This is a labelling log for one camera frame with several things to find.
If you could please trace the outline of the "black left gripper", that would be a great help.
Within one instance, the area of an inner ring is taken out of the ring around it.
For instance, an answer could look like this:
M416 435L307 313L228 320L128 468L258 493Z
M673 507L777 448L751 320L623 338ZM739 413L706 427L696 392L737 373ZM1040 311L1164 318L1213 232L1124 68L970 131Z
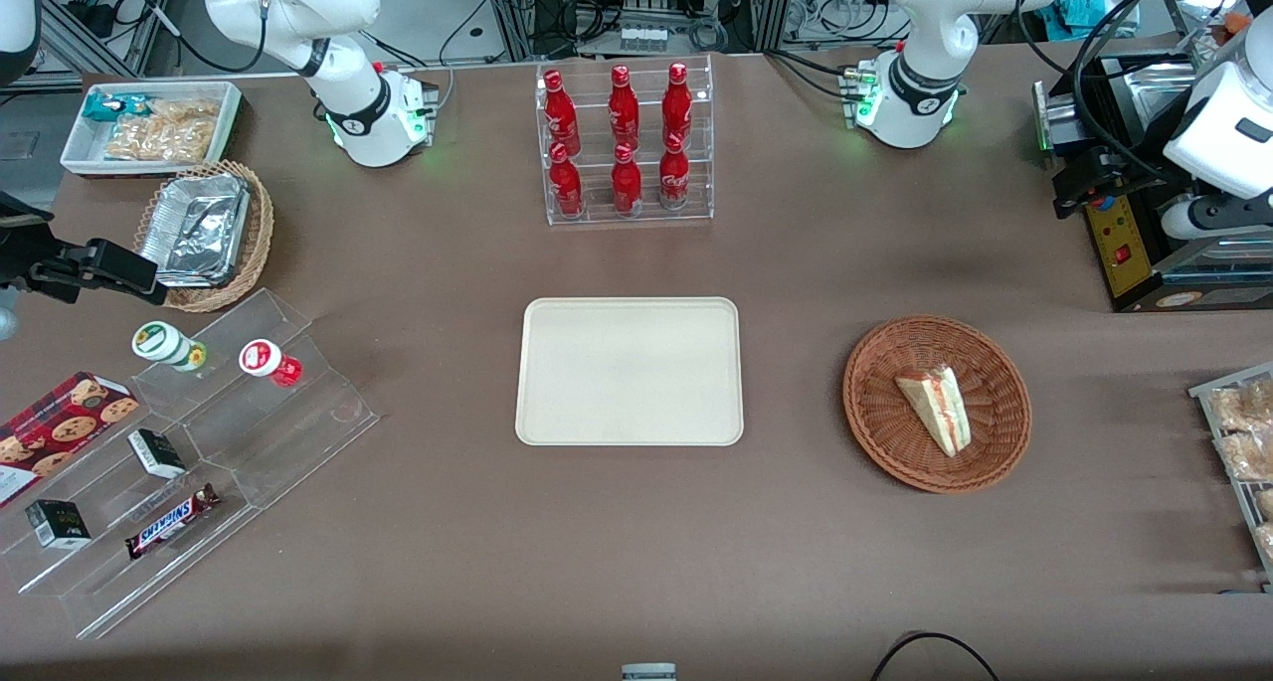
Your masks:
M1053 211L1058 220L1066 220L1085 207L1105 207L1122 196L1164 186L1166 182L1160 174L1128 163L1109 146L1099 145L1064 160L1051 183Z

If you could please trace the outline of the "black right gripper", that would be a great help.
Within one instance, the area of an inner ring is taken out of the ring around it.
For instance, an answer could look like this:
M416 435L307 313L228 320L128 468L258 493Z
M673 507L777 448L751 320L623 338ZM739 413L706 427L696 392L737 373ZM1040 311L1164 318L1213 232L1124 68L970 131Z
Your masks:
M1 283L76 303L81 288L104 286L163 305L168 288L158 263L104 239L73 244L52 233L52 213L1 193Z

